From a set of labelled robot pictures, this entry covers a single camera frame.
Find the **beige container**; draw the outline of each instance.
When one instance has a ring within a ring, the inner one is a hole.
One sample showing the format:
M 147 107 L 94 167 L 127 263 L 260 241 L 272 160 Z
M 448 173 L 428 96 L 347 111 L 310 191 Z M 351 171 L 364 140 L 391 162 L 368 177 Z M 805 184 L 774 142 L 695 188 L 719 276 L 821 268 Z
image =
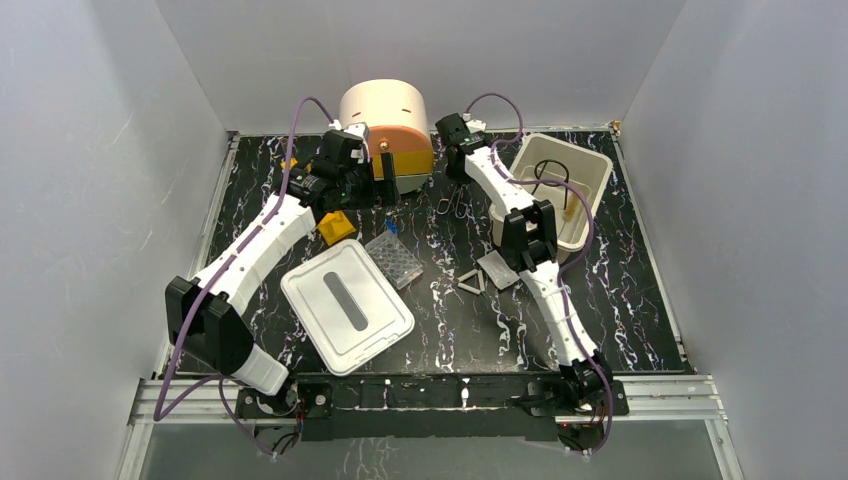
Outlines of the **beige container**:
M 568 167 L 571 174 L 569 184 L 575 186 L 586 197 L 594 216 L 598 211 L 598 205 L 601 204 L 601 198 L 604 196 L 604 190 L 612 172 L 612 161 L 609 157 L 548 135 L 534 133 L 524 139 L 509 171 L 519 180 L 535 180 L 533 169 L 537 163 L 545 159 L 557 160 Z M 565 180 L 565 172 L 558 165 L 549 163 L 542 178 Z M 533 185 L 526 185 L 524 188 L 528 192 L 533 191 Z M 539 185 L 535 194 L 539 200 L 550 200 L 556 209 L 557 261 L 559 263 L 564 262 L 572 252 L 582 249 L 586 243 L 586 236 L 589 234 L 589 224 L 583 204 L 573 193 L 568 192 L 567 207 L 563 210 L 564 195 L 562 187 L 546 185 Z M 496 212 L 493 205 L 489 207 L 489 217 L 492 219 L 492 240 L 499 246 L 503 234 L 503 213 Z
M 392 153 L 400 193 L 420 187 L 432 173 L 427 111 L 424 98 L 412 85 L 391 79 L 358 83 L 342 97 L 339 121 L 342 127 L 359 122 L 368 125 L 368 148 L 373 159 L 383 152 Z M 374 162 L 374 173 L 382 178 L 380 162 Z

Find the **white lid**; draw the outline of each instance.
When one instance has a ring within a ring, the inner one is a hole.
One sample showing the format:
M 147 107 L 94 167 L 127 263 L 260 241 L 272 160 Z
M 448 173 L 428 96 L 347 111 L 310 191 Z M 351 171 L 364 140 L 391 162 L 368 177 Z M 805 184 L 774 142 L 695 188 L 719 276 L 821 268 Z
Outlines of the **white lid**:
M 412 312 L 355 240 L 292 269 L 280 286 L 334 375 L 350 374 L 415 326 Z

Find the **white wall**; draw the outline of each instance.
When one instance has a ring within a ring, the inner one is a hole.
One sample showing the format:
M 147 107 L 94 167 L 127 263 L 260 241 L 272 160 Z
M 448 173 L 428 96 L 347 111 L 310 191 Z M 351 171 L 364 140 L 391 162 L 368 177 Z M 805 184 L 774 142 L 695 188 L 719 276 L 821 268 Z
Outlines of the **white wall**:
M 848 4 L 691 0 L 624 154 L 749 478 L 848 477 Z
M 336 112 L 348 87 L 386 77 L 421 91 L 431 123 L 491 90 L 531 125 L 621 119 L 685 3 L 157 1 L 224 127 L 242 133 L 288 131 L 301 97 Z M 480 114 L 516 126 L 494 100 Z M 302 131 L 325 124 L 310 108 Z
M 0 478 L 114 477 L 225 142 L 152 0 L 0 6 Z

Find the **plastic lid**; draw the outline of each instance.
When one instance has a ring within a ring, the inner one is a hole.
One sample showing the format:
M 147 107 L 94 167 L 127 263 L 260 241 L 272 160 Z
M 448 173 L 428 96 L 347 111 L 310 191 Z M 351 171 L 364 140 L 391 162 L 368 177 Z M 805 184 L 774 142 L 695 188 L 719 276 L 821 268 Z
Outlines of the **plastic lid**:
M 412 312 L 355 240 L 292 269 L 280 286 L 334 375 L 350 374 L 415 326 Z

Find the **marble tabletop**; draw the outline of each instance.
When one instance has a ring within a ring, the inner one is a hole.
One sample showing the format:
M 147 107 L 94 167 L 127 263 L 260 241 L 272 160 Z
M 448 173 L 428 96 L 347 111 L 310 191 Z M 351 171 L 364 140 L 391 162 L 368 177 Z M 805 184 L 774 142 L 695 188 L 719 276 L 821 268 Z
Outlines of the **marble tabletop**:
M 556 138 L 607 155 L 614 165 L 596 215 L 591 253 L 565 277 L 576 311 L 615 371 L 681 371 L 677 350 L 633 207 L 632 197 L 607 131 L 546 132 Z M 217 217 L 209 259 L 215 258 L 259 213 L 282 179 L 279 166 L 284 136 L 244 137 L 228 179 Z M 320 137 L 299 136 L 295 157 L 315 152 Z M 439 150 L 438 138 L 433 138 Z M 507 165 L 519 146 L 506 147 Z M 456 278 L 475 268 L 475 260 L 493 248 L 489 202 L 477 185 L 464 192 L 463 204 L 436 213 L 440 199 L 454 185 L 444 175 L 441 154 L 433 177 L 420 192 L 402 197 L 397 206 L 347 212 L 357 228 L 351 235 L 363 244 L 385 229 L 398 227 L 398 237 L 424 264 L 424 274 L 399 294 L 415 315 L 407 337 L 357 370 L 373 373 L 498 373 L 556 369 L 556 350 L 529 290 L 522 283 L 498 292 L 491 282 L 475 296 L 456 288 Z M 294 372 L 326 372 L 280 290 L 282 276 L 327 248 L 313 233 L 298 242 L 274 268 L 250 301 L 244 321 L 256 341 Z M 208 369 L 189 356 L 181 373 Z

